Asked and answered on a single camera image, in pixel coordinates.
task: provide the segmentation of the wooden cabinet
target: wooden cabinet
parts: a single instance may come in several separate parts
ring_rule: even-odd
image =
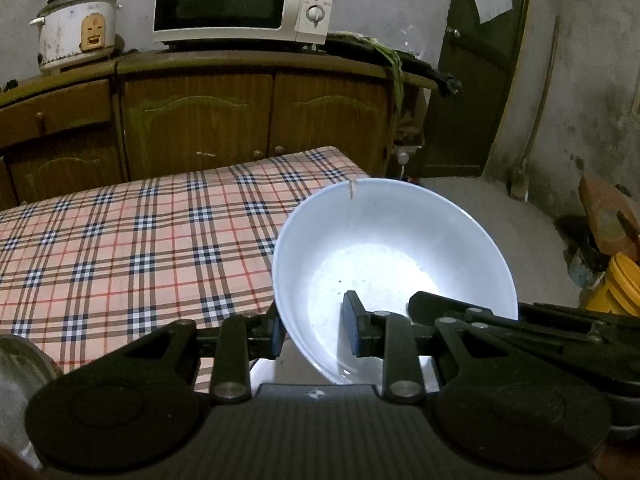
[[[128,81],[122,101],[133,180],[263,158],[273,76],[189,75]]]
[[[24,142],[9,149],[5,159],[20,202],[124,181],[110,123]]]
[[[61,88],[0,109],[0,148],[111,117],[107,79]]]
[[[141,52],[36,76],[0,94],[0,210],[321,146],[382,175],[392,88],[382,66],[310,52]]]
[[[335,146],[367,173],[381,175],[391,143],[387,91],[375,79],[277,74],[269,156]]]

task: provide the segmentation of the microwave door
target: microwave door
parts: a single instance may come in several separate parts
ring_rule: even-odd
[[[156,41],[295,40],[300,0],[156,0]]]

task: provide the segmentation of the red object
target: red object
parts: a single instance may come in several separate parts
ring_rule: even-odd
[[[620,222],[619,213],[638,230],[626,197],[614,186],[592,174],[585,174],[578,186],[580,201],[587,213],[587,222],[600,252],[613,256],[624,253],[633,261],[640,258],[638,245]]]

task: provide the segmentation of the yellow container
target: yellow container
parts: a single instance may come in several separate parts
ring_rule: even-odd
[[[640,267],[626,254],[616,254],[586,309],[640,317]]]

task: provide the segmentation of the wooden countertop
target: wooden countertop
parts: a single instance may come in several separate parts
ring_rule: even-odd
[[[388,68],[322,53],[263,52],[255,50],[203,50],[197,52],[152,51],[132,54],[118,61],[119,75],[158,72],[176,68],[213,68],[217,66],[299,68],[391,79]],[[430,90],[437,89],[431,79],[403,73],[402,81]]]
[[[76,83],[105,78],[115,74],[118,58],[91,63],[59,74],[37,75],[23,81],[18,81],[17,88],[0,93],[0,107],[21,101],[27,97],[70,86]]]
[[[117,57],[112,60],[91,63],[71,68],[54,75],[38,75],[18,82],[18,87],[0,93],[0,107],[44,92],[76,83],[118,75],[131,76],[137,73],[168,72],[175,69],[256,67],[265,69],[293,68],[322,72],[345,73],[391,79],[391,70],[386,67],[362,63],[339,56],[322,53],[300,54],[296,52],[262,52],[253,50],[203,50],[196,52],[168,52],[166,50],[140,52]],[[431,79],[404,72],[402,81],[434,90]]]

